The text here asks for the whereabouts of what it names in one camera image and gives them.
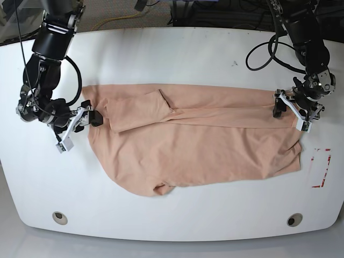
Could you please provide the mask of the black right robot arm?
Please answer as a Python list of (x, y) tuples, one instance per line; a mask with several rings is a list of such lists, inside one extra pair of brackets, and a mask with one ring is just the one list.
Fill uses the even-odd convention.
[[(72, 121), (74, 132), (85, 126), (98, 127), (103, 116), (89, 100), (78, 110), (71, 110), (82, 91), (82, 76), (76, 63), (67, 56), (70, 43), (85, 10), (83, 1), (42, 1), (44, 10), (41, 26), (32, 47), (32, 56), (25, 62), (23, 86), (16, 112), (25, 122), (39, 120), (50, 125), (56, 134), (67, 130)], [(53, 90), (60, 82), (61, 63), (68, 61), (77, 74), (77, 92), (71, 101), (52, 99)]]

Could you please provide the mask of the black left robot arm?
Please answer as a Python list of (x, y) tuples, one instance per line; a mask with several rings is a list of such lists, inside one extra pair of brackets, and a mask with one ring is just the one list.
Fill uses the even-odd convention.
[(318, 119), (319, 112), (324, 110), (319, 100), (335, 91), (335, 76), (328, 68), (330, 53), (314, 14), (317, 1), (267, 1), (267, 4), (275, 22), (282, 27), (276, 29), (275, 38), (268, 46), (288, 35), (297, 59), (304, 66), (304, 82), (294, 78), (290, 95), (277, 91), (273, 116), (279, 117), (286, 109), (282, 100), (285, 97), (297, 104), (305, 120)]

